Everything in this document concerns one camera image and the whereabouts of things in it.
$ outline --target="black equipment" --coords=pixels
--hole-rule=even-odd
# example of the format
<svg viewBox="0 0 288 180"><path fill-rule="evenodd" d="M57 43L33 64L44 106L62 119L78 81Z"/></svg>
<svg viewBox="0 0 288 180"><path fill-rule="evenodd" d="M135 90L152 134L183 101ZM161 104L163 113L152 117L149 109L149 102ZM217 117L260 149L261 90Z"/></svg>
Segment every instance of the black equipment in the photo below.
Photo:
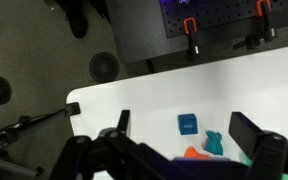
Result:
<svg viewBox="0 0 288 180"><path fill-rule="evenodd" d="M255 49L277 38L276 29L288 26L288 0L160 0L160 6L167 37L188 36L190 62L199 46L245 37L233 48ZM188 31L187 20L194 21L194 31Z"/></svg>
<svg viewBox="0 0 288 180"><path fill-rule="evenodd" d="M253 163L233 161L167 160L146 144L126 136L129 110L123 110L117 128L104 129L96 140L87 136L69 139L51 180L93 179L106 170L117 180L281 180L288 174L288 141L280 134L262 131L240 112L233 112L229 133Z"/></svg>
<svg viewBox="0 0 288 180"><path fill-rule="evenodd" d="M64 109L61 109L55 113L42 115L43 117L31 121L32 118L22 116L19 122L6 126L0 129L0 169L9 170L12 172L37 177L42 172L41 167L31 170L24 168L3 160L3 154L5 155L5 147L16 142L20 137L32 133L39 128L42 128L50 123L56 122L68 116L80 114L80 108L78 103L67 104Z"/></svg>

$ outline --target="red clamp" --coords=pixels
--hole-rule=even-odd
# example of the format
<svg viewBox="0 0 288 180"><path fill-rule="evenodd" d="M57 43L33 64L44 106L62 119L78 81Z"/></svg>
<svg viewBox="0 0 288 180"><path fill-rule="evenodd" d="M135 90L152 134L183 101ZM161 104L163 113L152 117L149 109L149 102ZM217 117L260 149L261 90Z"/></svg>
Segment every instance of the red clamp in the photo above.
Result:
<svg viewBox="0 0 288 180"><path fill-rule="evenodd" d="M261 7L261 3L266 2L269 10L271 11L271 1L270 0L258 0L256 3L256 8L257 8L257 17L262 17L263 16L263 11Z"/></svg>
<svg viewBox="0 0 288 180"><path fill-rule="evenodd" d="M189 21L192 21L192 23L193 23L193 26L194 26L194 32L197 32L197 25L196 25L196 20L195 20L195 18L186 18L185 20L184 20L184 29L185 29L185 34L186 35L190 35L190 30L189 30L189 27L188 27L188 22Z"/></svg>

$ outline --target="gray floor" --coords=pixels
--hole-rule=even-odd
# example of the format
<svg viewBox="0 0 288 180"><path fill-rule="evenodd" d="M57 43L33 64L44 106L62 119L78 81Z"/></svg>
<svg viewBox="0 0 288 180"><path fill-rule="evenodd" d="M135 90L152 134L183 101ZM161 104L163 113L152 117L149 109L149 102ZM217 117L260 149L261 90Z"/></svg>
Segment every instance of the gray floor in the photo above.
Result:
<svg viewBox="0 0 288 180"><path fill-rule="evenodd" d="M0 128L21 115L38 115L64 107L67 94L76 88L96 85L88 63L98 52L117 56L109 24L85 2L89 31L75 39L59 6L43 0L0 0L0 76L12 85L12 99L0 106ZM279 39L257 50L232 50L233 42L201 48L196 64L288 46L288 28ZM153 60L157 71L189 66L183 53ZM121 65L118 80L148 74L145 62ZM42 166L47 179L66 140L73 135L68 119L32 133L8 148L14 162L27 167Z"/></svg>

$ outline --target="blue cube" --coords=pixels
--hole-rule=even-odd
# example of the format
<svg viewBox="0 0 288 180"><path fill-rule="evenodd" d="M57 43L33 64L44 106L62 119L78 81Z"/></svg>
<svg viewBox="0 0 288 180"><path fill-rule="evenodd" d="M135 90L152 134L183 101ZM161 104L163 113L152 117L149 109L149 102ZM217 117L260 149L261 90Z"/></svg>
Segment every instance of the blue cube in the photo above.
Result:
<svg viewBox="0 0 288 180"><path fill-rule="evenodd" d="M195 114L178 115L178 127L181 135L198 134Z"/></svg>

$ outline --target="black clamp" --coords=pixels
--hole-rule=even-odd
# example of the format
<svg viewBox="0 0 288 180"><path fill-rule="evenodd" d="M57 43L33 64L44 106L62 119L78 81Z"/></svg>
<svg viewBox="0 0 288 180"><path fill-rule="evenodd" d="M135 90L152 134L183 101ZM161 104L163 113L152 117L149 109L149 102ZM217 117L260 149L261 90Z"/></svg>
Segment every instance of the black clamp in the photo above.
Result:
<svg viewBox="0 0 288 180"><path fill-rule="evenodd" d="M261 18L260 33L247 36L244 41L237 43L233 49L238 49L246 46L247 50L255 49L256 46L261 45L261 41L265 43L272 42L277 38L277 31L272 25L271 17L271 2L270 0L258 0L256 3L257 17Z"/></svg>
<svg viewBox="0 0 288 180"><path fill-rule="evenodd" d="M189 62L194 62L195 57L199 54L197 40L197 25L195 18L187 18L184 20L185 35L188 37L189 43Z"/></svg>
<svg viewBox="0 0 288 180"><path fill-rule="evenodd" d="M73 102L65 105L66 116L74 116L81 114L80 105L78 102Z"/></svg>
<svg viewBox="0 0 288 180"><path fill-rule="evenodd" d="M277 133L268 133L259 139L246 180L282 179L288 155L287 139Z"/></svg>

